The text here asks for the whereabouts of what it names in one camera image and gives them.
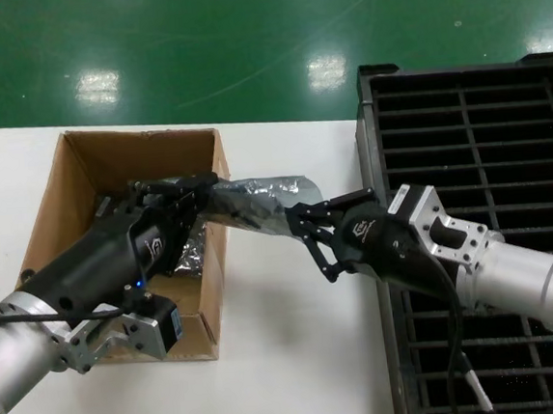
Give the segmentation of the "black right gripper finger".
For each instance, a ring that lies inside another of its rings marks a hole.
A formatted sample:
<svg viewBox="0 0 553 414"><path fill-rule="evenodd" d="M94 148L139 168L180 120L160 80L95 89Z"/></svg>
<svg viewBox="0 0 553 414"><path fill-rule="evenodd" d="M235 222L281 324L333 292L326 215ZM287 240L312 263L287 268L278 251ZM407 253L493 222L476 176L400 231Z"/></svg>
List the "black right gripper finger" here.
<svg viewBox="0 0 553 414"><path fill-rule="evenodd" d="M348 211L366 203L378 203L375 191L371 188L356 190L317 204L299 202L286 208L285 214L290 231L300 233L311 228L337 227Z"/></svg>
<svg viewBox="0 0 553 414"><path fill-rule="evenodd" d="M356 274L359 271L351 263L351 260L344 258L344 248L337 230L333 233L323 228L304 231L300 233L298 238L303 241L319 271L329 283L337 282L337 279L343 273ZM322 245L332 250L335 258L333 263L330 263L321 251L320 246Z"/></svg>

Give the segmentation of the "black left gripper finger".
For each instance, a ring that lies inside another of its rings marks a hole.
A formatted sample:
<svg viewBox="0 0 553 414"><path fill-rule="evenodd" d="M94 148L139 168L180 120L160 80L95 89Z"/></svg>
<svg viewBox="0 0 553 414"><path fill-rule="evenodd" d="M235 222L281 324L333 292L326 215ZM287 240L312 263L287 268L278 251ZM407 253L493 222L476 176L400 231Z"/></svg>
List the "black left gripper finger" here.
<svg viewBox="0 0 553 414"><path fill-rule="evenodd" d="M164 267L166 276L201 276L206 248L206 221L201 217L207 205L203 189L178 198L162 198L166 217Z"/></svg>
<svg viewBox="0 0 553 414"><path fill-rule="evenodd" d="M139 198L146 196L178 198L199 189L210 189L218 181L219 177L215 173L208 172L175 179L136 180L130 184L130 190Z"/></svg>

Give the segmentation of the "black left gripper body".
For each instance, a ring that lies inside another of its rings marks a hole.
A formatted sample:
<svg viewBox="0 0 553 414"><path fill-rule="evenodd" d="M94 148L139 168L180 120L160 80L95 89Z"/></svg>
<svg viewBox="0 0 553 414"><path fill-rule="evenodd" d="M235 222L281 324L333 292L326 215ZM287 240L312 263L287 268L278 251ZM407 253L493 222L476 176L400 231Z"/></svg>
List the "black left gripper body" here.
<svg viewBox="0 0 553 414"><path fill-rule="evenodd" d="M126 285L166 271L182 246L183 228L175 205L118 208L17 290L75 327L100 304L120 304Z"/></svg>

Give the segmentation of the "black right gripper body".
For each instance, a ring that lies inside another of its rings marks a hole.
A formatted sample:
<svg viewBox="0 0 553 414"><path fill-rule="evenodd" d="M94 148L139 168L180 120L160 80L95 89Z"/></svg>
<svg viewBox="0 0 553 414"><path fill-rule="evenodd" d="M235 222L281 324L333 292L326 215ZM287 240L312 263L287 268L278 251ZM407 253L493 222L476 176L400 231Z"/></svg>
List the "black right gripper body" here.
<svg viewBox="0 0 553 414"><path fill-rule="evenodd" d="M365 203L346 211L332 238L333 254L347 272L455 301L454 283L445 267L427 253L412 228L381 204Z"/></svg>

